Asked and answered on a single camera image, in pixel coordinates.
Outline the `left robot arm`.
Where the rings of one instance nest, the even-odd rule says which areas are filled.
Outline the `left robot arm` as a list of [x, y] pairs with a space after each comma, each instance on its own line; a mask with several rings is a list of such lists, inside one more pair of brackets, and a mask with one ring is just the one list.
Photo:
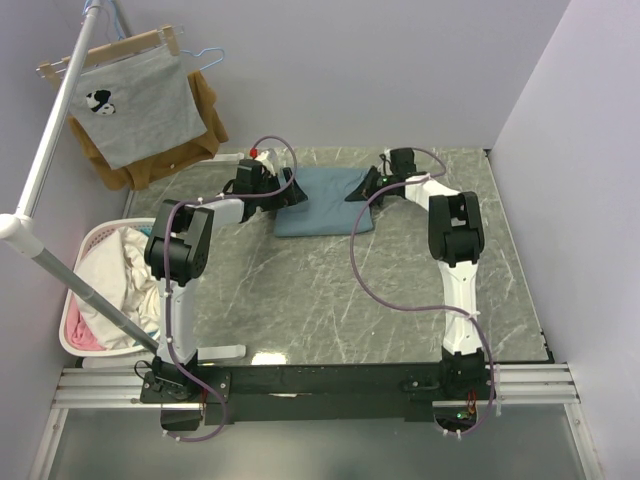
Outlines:
[[163, 202], [144, 254], [163, 297], [159, 346], [148, 380], [154, 390], [186, 402], [204, 387], [196, 373], [192, 311], [195, 280], [207, 265], [212, 233], [249, 220], [257, 210], [275, 211], [306, 201], [295, 174], [294, 167], [276, 173], [265, 160], [243, 159], [235, 178], [218, 195]]

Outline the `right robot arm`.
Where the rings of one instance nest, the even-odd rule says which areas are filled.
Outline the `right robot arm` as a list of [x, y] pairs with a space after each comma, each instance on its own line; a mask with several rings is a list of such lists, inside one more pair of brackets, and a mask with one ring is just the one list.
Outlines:
[[477, 326], [476, 277], [485, 236], [479, 200], [438, 181], [443, 172], [420, 172], [413, 148], [388, 149], [346, 200], [364, 210], [394, 195], [428, 214], [427, 239], [441, 275], [445, 312], [439, 379], [431, 388], [460, 399], [485, 381], [486, 337]]

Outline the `blue t shirt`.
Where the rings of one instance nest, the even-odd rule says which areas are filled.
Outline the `blue t shirt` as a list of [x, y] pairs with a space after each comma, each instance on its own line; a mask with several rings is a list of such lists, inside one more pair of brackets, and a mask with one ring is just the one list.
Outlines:
[[365, 200], [348, 202], [364, 180], [364, 168], [299, 167], [295, 180], [308, 199], [277, 211], [278, 238], [350, 235]]

